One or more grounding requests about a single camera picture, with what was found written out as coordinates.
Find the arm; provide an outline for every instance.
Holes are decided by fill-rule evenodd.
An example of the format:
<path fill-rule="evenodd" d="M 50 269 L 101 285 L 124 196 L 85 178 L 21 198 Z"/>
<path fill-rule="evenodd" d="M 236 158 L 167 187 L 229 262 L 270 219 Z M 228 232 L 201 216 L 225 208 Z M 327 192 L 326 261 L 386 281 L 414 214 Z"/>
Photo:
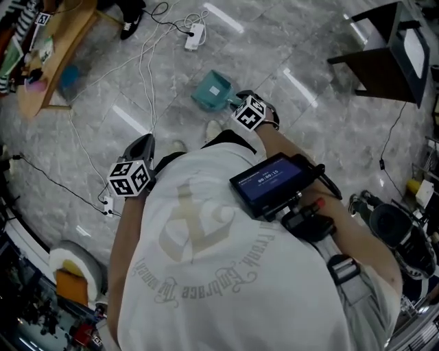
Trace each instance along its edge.
<path fill-rule="evenodd" d="M 119 323 L 123 288 L 125 287 L 126 274 L 132 255 L 140 239 L 145 200 L 146 194 L 144 192 L 138 197 L 129 197 L 125 201 L 110 256 L 107 325 L 117 345 L 119 345 L 117 341 L 117 325 Z"/>
<path fill-rule="evenodd" d="M 303 150 L 276 131 L 271 125 L 259 126 L 256 133 L 264 144 L 268 158 L 279 152 L 283 152 L 288 156 L 302 154 L 308 157 Z M 375 238 L 368 228 L 359 225 L 341 201 L 334 198 L 321 182 L 314 182 L 306 191 L 302 192 L 302 195 L 301 204 L 303 205 L 311 204 L 319 197 L 324 198 L 326 206 L 320 212 L 334 220 L 337 232 L 333 238 L 340 251 L 364 265 L 370 265 L 378 275 L 401 295 L 403 290 L 401 272 L 398 263 L 387 246 Z"/>

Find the wrist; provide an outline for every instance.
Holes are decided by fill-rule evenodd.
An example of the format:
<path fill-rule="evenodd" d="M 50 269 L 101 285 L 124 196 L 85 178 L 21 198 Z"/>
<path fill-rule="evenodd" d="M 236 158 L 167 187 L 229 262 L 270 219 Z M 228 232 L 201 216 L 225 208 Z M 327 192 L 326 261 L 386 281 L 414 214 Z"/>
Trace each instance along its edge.
<path fill-rule="evenodd" d="M 256 134 L 259 134 L 267 131 L 276 131 L 276 128 L 271 123 L 262 123 L 258 125 L 254 131 L 256 132 Z"/>
<path fill-rule="evenodd" d="M 141 202 L 141 203 L 143 202 L 143 203 L 145 203 L 146 198 L 148 197 L 149 193 L 150 193 L 149 191 L 144 189 L 137 196 L 126 197 L 125 202 Z"/>

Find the gray tile floor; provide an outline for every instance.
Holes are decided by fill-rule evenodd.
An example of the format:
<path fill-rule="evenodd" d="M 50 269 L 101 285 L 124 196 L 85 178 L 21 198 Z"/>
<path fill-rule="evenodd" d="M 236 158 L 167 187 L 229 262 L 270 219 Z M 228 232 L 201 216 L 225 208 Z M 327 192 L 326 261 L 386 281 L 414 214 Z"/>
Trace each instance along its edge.
<path fill-rule="evenodd" d="M 205 9 L 204 2 L 181 0 L 167 19 L 200 13 Z M 363 44 L 344 14 L 350 16 L 386 2 L 390 1 L 212 0 L 211 5 L 234 18 L 244 30 L 237 32 L 210 13 L 206 18 L 206 44 L 197 51 L 185 51 L 186 38 L 177 32 L 156 46 L 151 63 L 159 118 L 156 162 L 166 155 L 174 139 L 183 140 L 189 149 L 202 146 L 210 119 L 238 131 L 264 157 L 257 136 L 242 134 L 228 119 L 229 111 L 202 112 L 191 100 L 190 94 L 204 75 L 216 69 L 231 77 L 237 87 L 256 90 L 276 106 L 281 131 L 326 164 L 327 173 L 341 188 L 345 201 L 352 192 L 362 189 L 370 189 L 384 199 L 397 198 L 390 181 L 379 170 L 378 161 L 403 103 L 354 96 L 353 89 L 358 86 L 355 76 L 343 64 L 326 63 L 328 57 L 356 51 Z M 419 18 L 416 6 L 407 5 Z M 154 6 L 148 1 L 149 10 Z M 121 16 L 117 8 L 110 12 Z M 136 34 L 121 42 L 115 27 L 102 20 L 96 23 L 75 53 L 72 63 L 80 69 L 80 77 L 74 86 L 61 92 L 65 99 L 71 101 L 109 70 L 138 55 L 155 27 L 145 16 Z M 360 23 L 359 28 L 367 37 L 370 26 Z M 164 26 L 159 28 L 158 35 L 165 30 Z M 431 60 L 437 63 L 437 39 L 428 28 L 423 31 L 430 43 Z M 150 54 L 144 55 L 141 65 L 149 94 Z M 87 88 L 73 102 L 73 122 L 104 177 L 126 146 L 152 126 L 144 92 L 137 58 Z M 387 170 L 400 189 L 410 176 L 410 163 L 421 153 L 424 135 L 431 134 L 433 100 L 429 80 L 422 106 L 418 109 L 407 104 L 388 145 Z M 14 95 L 0 104 L 1 140 L 14 153 L 23 152 L 53 179 L 98 204 L 102 181 L 90 166 L 67 112 L 42 111 L 34 120 L 26 121 L 20 116 Z M 50 245 L 70 239 L 108 264 L 118 219 L 99 214 L 22 161 L 15 168 L 10 186 L 15 195 L 21 196 L 18 208 L 41 238 Z M 122 206 L 123 201 L 117 200 L 116 210 L 121 211 Z M 91 236 L 79 235 L 77 226 Z"/>

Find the striped fabric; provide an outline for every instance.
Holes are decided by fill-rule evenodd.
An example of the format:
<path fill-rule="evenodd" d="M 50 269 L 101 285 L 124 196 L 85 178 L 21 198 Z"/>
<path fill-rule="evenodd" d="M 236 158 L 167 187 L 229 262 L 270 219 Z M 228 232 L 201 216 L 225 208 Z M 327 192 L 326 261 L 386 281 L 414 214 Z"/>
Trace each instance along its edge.
<path fill-rule="evenodd" d="M 8 8 L 11 9 L 12 6 L 17 6 L 19 4 L 19 0 L 12 0 L 12 4 Z M 20 17 L 16 24 L 16 29 L 14 36 L 17 40 L 17 42 L 22 45 L 23 41 L 26 37 L 26 34 L 29 31 L 29 28 L 31 27 L 32 23 L 35 21 L 37 10 L 36 7 L 39 3 L 39 0 L 29 0 L 25 6 L 25 9 L 21 11 Z M 9 75 L 5 75 L 3 77 L 0 77 L 0 93 L 7 94 L 9 93 Z"/>
<path fill-rule="evenodd" d="M 25 6 L 21 3 L 22 0 L 1 0 L 0 1 L 0 21 L 7 14 L 13 14 L 16 11 L 23 11 Z"/>

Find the white shoe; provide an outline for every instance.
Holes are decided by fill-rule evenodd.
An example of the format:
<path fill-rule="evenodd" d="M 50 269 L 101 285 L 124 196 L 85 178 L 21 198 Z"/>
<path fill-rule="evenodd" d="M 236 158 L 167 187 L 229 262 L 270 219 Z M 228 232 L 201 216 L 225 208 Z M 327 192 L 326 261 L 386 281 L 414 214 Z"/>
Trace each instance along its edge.
<path fill-rule="evenodd" d="M 6 158 L 8 158 L 8 147 L 6 145 L 2 145 L 0 160 L 5 160 Z"/>
<path fill-rule="evenodd" d="M 187 147 L 181 140 L 174 140 L 168 153 L 173 154 L 174 152 L 187 152 Z"/>
<path fill-rule="evenodd" d="M 13 160 L 13 159 L 10 159 L 9 160 L 9 169 L 8 169 L 8 171 L 9 171 L 9 175 L 12 177 L 13 175 L 14 175 L 14 173 L 15 173 L 15 160 Z"/>
<path fill-rule="evenodd" d="M 209 121 L 206 128 L 206 143 L 210 143 L 213 139 L 219 136 L 221 132 L 222 127 L 217 121 Z"/>

